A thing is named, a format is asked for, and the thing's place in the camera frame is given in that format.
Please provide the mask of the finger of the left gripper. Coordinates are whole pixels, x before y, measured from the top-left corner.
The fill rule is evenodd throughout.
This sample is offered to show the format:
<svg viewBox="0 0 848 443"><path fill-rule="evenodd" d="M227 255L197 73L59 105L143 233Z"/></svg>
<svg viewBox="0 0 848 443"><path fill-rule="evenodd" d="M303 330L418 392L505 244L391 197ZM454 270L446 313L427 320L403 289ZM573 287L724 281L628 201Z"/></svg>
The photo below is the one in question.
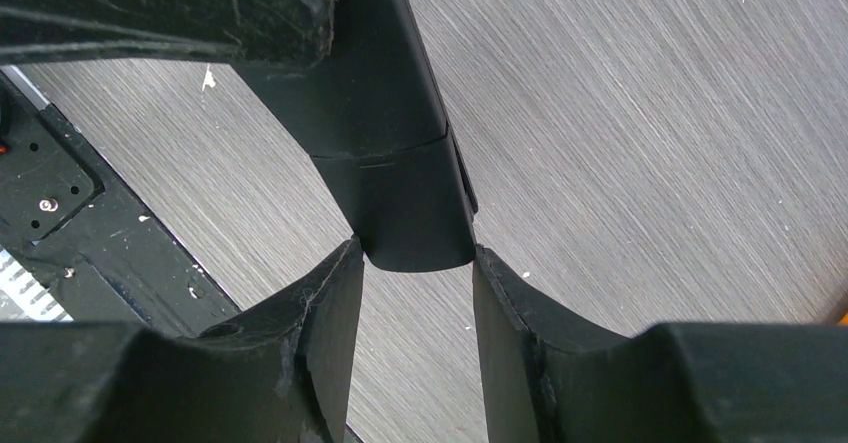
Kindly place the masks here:
<svg viewBox="0 0 848 443"><path fill-rule="evenodd" d="M308 68L336 0L1 0L1 60L166 59Z"/></svg>

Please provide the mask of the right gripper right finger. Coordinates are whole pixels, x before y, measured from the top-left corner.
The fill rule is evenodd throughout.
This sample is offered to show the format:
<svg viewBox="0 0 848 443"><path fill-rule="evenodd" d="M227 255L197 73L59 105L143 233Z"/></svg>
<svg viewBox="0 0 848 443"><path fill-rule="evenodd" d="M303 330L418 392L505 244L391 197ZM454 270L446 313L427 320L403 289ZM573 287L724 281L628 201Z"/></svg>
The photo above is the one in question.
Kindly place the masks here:
<svg viewBox="0 0 848 443"><path fill-rule="evenodd" d="M493 442L843 442L847 330L673 322L628 338L479 247L473 303Z"/></svg>

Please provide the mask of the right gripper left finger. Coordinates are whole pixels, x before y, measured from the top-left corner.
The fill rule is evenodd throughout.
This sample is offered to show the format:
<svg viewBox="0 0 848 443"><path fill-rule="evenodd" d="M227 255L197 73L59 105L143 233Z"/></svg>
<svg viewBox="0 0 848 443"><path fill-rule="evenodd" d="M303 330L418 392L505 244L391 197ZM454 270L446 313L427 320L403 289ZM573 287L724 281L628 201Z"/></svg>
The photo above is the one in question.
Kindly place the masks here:
<svg viewBox="0 0 848 443"><path fill-rule="evenodd" d="M352 442L357 238L197 337L130 322L3 323L5 442Z"/></svg>

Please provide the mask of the black remote control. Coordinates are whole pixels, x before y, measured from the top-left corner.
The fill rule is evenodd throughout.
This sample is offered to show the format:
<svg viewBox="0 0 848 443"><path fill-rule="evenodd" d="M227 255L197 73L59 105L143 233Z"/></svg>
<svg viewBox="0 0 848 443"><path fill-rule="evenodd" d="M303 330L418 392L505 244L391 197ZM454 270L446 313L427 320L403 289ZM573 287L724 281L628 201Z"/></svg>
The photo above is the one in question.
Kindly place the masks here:
<svg viewBox="0 0 848 443"><path fill-rule="evenodd" d="M448 130L408 0L337 0L331 51L306 70L234 70L312 156L389 154Z"/></svg>

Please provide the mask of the black battery compartment cover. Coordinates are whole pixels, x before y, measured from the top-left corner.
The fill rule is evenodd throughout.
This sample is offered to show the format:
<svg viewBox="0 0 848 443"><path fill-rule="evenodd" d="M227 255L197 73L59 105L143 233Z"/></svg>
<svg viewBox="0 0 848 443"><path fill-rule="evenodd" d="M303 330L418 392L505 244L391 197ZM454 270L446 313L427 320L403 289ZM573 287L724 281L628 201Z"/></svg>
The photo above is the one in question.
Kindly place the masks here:
<svg viewBox="0 0 848 443"><path fill-rule="evenodd" d="M312 161L377 268L426 273L474 259L478 204L454 132L391 154Z"/></svg>

